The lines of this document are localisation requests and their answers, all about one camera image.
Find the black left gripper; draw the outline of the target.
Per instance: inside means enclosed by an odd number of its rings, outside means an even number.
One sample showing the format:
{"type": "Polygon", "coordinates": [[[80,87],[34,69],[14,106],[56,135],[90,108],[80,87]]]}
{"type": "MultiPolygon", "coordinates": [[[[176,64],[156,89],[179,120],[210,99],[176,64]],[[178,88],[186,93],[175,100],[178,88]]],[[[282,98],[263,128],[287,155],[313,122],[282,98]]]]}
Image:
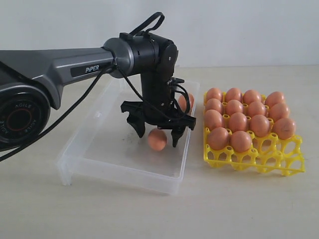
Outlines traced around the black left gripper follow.
{"type": "Polygon", "coordinates": [[[171,130],[172,146],[176,147],[179,139],[183,136],[185,129],[194,129],[196,118],[185,115],[177,109],[169,107],[166,116],[156,111],[143,102],[124,101],[121,111],[128,112],[127,123],[136,131],[139,138],[145,134],[145,124],[156,126],[159,129],[171,130]]]}

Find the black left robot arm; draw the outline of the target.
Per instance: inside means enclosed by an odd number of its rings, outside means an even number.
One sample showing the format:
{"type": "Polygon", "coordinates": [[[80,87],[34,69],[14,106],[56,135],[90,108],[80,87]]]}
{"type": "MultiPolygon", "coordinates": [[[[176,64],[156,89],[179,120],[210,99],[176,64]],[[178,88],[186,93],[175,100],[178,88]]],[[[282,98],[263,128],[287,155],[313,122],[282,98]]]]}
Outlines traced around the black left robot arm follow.
{"type": "Polygon", "coordinates": [[[178,49],[172,40],[149,33],[121,33],[100,48],[54,50],[2,50],[0,52],[0,148],[9,150],[35,140],[44,129],[51,109],[61,105],[63,88],[109,74],[114,78],[140,75],[138,102],[125,101],[127,123],[139,137],[145,125],[169,129],[176,146],[196,119],[190,106],[175,99],[188,97],[174,78],[178,49]]]}

